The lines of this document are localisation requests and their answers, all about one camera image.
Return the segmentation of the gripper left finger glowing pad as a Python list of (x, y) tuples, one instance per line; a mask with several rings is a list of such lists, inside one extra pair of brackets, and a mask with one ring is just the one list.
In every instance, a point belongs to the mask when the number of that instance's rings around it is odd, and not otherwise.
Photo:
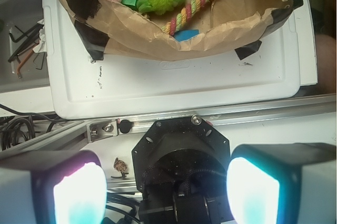
[(106, 197), (92, 151), (1, 153), (1, 223), (101, 223)]

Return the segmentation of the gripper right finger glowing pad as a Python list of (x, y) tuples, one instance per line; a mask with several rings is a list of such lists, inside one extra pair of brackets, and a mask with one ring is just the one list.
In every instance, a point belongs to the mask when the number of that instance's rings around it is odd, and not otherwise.
[(336, 146), (239, 145), (226, 186), (237, 223), (336, 223)]

